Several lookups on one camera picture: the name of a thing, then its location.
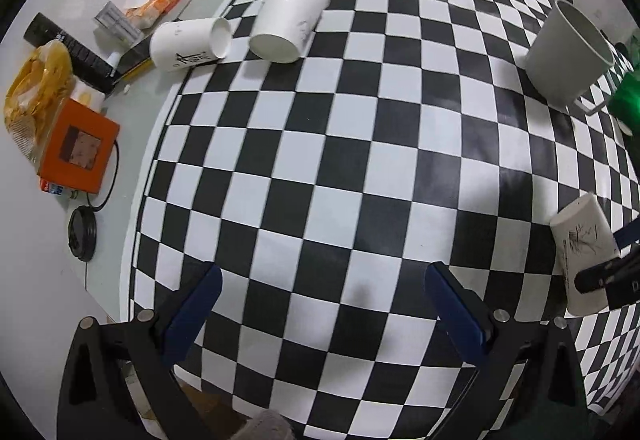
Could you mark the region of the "white paper cup with scribble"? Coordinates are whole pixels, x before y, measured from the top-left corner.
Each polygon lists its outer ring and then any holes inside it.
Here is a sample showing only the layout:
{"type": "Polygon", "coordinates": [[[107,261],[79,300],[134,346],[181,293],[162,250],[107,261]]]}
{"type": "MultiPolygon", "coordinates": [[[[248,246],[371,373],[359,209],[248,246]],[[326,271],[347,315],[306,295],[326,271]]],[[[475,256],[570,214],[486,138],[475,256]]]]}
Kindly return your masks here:
{"type": "Polygon", "coordinates": [[[575,277],[582,270],[620,258],[620,249],[605,218],[597,196],[580,196],[560,210],[549,222],[556,247],[556,265],[565,283],[567,312],[584,317],[598,313],[608,305],[605,290],[579,293],[575,277]]]}

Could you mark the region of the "white paper cup leftmost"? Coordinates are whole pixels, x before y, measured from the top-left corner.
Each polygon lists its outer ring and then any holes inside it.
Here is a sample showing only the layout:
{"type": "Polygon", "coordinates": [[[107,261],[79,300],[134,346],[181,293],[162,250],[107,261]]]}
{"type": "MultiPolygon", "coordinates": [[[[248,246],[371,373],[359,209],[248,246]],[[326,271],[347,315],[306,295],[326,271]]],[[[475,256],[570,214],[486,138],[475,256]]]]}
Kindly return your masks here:
{"type": "Polygon", "coordinates": [[[221,17],[164,22],[151,36],[150,57],[163,71],[198,66],[225,58],[231,38],[231,26],[221,17]]]}

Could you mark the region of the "white paper cup middle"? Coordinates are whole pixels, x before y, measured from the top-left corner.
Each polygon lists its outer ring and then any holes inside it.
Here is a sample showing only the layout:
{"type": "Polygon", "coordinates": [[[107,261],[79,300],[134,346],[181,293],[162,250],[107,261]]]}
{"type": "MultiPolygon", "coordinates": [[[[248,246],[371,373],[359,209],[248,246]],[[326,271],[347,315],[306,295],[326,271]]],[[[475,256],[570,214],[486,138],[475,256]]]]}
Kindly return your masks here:
{"type": "Polygon", "coordinates": [[[331,0],[263,0],[248,47],[268,62],[289,64],[302,56],[331,0]]]}

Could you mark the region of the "grey ceramic mug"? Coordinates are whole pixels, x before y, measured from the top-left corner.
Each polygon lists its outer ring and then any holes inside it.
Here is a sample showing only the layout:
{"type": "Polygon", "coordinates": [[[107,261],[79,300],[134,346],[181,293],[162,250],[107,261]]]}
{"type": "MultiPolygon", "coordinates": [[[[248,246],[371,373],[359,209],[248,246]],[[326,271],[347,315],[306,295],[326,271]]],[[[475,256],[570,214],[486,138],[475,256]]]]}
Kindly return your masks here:
{"type": "Polygon", "coordinates": [[[591,116],[606,105],[588,107],[580,98],[614,66],[613,51],[573,3],[554,0],[524,62],[529,81],[554,108],[576,106],[591,116]]]}

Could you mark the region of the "black white checkered tablecloth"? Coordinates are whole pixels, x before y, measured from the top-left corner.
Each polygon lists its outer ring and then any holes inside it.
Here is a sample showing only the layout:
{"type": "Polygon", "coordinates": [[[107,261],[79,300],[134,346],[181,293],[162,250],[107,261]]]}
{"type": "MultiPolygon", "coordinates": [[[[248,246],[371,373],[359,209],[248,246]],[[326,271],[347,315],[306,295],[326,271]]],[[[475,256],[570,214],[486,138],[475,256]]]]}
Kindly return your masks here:
{"type": "Polygon", "coordinates": [[[155,309],[206,261],[224,289],[179,374],[314,439],[416,439],[472,368],[423,290],[449,265],[521,321],[565,308],[550,219],[639,182],[605,113],[550,108],[523,57],[549,0],[331,0],[302,56],[248,47],[263,0],[225,0],[228,56],[179,81],[141,174],[127,295],[155,309]]]}

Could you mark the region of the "orange box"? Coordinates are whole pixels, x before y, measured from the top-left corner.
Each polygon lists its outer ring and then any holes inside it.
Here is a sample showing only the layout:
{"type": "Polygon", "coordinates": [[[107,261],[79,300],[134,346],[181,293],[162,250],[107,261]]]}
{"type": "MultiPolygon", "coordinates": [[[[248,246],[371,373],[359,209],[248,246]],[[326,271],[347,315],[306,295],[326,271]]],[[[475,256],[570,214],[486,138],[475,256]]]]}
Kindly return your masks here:
{"type": "Polygon", "coordinates": [[[120,126],[76,102],[63,100],[38,167],[38,177],[68,189],[97,194],[120,126]]]}

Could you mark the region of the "black cylinder tube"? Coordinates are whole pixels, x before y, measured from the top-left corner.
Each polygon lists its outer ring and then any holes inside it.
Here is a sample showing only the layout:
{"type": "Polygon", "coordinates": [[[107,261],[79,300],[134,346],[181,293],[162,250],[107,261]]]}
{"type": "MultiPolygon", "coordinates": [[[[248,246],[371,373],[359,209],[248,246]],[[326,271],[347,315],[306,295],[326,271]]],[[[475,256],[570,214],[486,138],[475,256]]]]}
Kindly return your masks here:
{"type": "Polygon", "coordinates": [[[61,42],[68,54],[74,74],[95,88],[99,83],[110,83],[114,77],[114,68],[96,53],[89,50],[51,19],[38,13],[26,28],[24,39],[32,46],[40,46],[50,41],[61,42]]]}

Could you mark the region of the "black phone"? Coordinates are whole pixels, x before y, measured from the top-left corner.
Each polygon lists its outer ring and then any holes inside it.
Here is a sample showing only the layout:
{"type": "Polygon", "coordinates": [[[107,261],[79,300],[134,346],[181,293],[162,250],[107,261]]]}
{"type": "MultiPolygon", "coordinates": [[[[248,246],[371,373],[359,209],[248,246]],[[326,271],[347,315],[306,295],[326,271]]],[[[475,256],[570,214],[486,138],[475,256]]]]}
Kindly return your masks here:
{"type": "Polygon", "coordinates": [[[147,36],[120,56],[112,74],[114,82],[128,79],[145,65],[149,65],[151,62],[150,43],[151,37],[147,36]]]}

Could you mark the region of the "yellow plastic bag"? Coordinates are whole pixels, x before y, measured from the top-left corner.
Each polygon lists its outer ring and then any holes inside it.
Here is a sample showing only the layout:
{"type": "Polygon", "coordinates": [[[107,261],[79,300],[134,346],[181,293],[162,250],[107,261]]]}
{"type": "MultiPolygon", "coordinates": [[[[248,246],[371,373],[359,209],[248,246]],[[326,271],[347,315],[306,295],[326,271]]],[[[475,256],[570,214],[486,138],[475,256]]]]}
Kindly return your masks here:
{"type": "Polygon", "coordinates": [[[21,154],[37,166],[61,103],[75,88],[70,53],[60,40],[38,46],[4,100],[4,126],[21,154]]]}

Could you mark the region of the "silver small box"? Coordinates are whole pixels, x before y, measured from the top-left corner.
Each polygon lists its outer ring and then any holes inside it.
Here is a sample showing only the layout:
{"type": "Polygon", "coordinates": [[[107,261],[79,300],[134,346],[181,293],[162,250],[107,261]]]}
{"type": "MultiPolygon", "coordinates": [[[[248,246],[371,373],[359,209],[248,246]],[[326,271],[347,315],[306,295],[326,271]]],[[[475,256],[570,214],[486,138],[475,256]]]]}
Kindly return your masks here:
{"type": "Polygon", "coordinates": [[[104,5],[94,20],[106,32],[126,46],[133,46],[143,39],[143,32],[111,1],[104,5]]]}

